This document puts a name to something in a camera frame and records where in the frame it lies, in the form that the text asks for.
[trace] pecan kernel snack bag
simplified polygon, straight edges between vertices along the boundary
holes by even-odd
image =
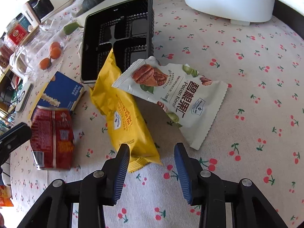
[[[160,66],[153,56],[135,61],[112,87],[162,107],[196,150],[207,136],[227,91],[226,83],[199,75],[189,65]]]
[[[129,172],[139,170],[149,162],[162,164],[133,96],[112,87],[120,75],[112,49],[91,89],[91,101],[102,115],[106,115],[114,148],[118,150],[123,143],[130,147]]]

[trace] plastic bag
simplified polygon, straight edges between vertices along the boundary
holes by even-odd
[[[0,185],[0,206],[1,207],[13,207],[13,203],[10,200],[12,197],[12,193],[8,190],[8,188],[5,185]]]
[[[130,147],[129,172],[139,170],[148,162],[161,164],[158,151],[132,95],[112,84],[121,75],[110,51],[94,89],[91,100],[102,115],[106,115],[108,133],[116,150],[126,143]]]
[[[135,61],[112,86],[162,107],[196,150],[227,91],[226,83],[199,75],[189,65],[160,66],[153,56]]]
[[[55,100],[45,97],[49,102]],[[30,144],[38,170],[71,168],[74,135],[70,111],[65,108],[36,106],[32,116]]]

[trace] table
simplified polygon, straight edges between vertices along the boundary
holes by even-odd
[[[200,150],[186,146],[189,156],[222,179],[238,182],[250,178],[288,227],[298,226],[304,221],[304,162],[300,158],[304,141],[303,39],[275,17],[242,27],[195,11],[184,0],[153,0],[153,7],[154,56],[164,63],[188,63],[230,87]],[[79,4],[73,4],[55,18],[73,19],[72,13],[78,9]],[[78,29],[57,63],[36,81],[17,122],[29,122],[30,106],[57,70],[80,81],[77,51],[81,41]],[[163,165],[148,164],[127,173],[117,205],[104,207],[106,225],[198,227],[199,207],[190,207],[183,199],[173,158],[174,145],[186,142],[162,109],[136,101]],[[115,157],[105,118],[90,102],[88,92],[75,113],[76,147],[70,171],[37,171],[29,142],[11,154],[12,192],[20,218],[54,179],[83,179]],[[77,220],[78,206],[74,205],[73,227]]]

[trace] orange package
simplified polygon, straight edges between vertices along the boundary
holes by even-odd
[[[0,185],[0,206],[1,207],[13,207],[13,203],[10,200],[12,197],[11,192],[7,189],[9,187]]]

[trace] black plastic tray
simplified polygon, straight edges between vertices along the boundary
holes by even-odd
[[[153,55],[153,0],[127,0],[89,15],[82,41],[83,83],[95,83],[113,47],[116,64],[124,72],[138,59]]]

